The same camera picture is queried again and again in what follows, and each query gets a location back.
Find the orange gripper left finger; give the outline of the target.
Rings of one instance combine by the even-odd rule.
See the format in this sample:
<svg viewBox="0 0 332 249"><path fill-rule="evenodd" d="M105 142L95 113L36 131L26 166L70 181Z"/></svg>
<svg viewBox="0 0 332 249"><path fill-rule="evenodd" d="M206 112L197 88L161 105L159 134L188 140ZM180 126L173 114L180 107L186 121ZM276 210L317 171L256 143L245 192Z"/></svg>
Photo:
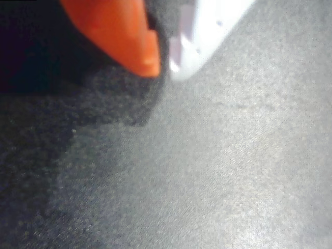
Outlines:
<svg viewBox="0 0 332 249"><path fill-rule="evenodd" d="M144 1L66 0L61 5L76 29L130 72L160 74L158 36L149 28Z"/></svg>

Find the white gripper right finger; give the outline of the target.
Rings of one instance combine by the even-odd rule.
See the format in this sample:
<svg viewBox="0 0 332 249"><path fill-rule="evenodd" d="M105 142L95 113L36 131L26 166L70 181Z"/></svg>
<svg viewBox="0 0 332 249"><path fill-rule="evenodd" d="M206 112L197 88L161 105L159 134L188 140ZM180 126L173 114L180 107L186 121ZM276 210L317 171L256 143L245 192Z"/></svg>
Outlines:
<svg viewBox="0 0 332 249"><path fill-rule="evenodd" d="M169 41L169 72L188 80L212 57L254 0L194 1L181 6L176 36Z"/></svg>

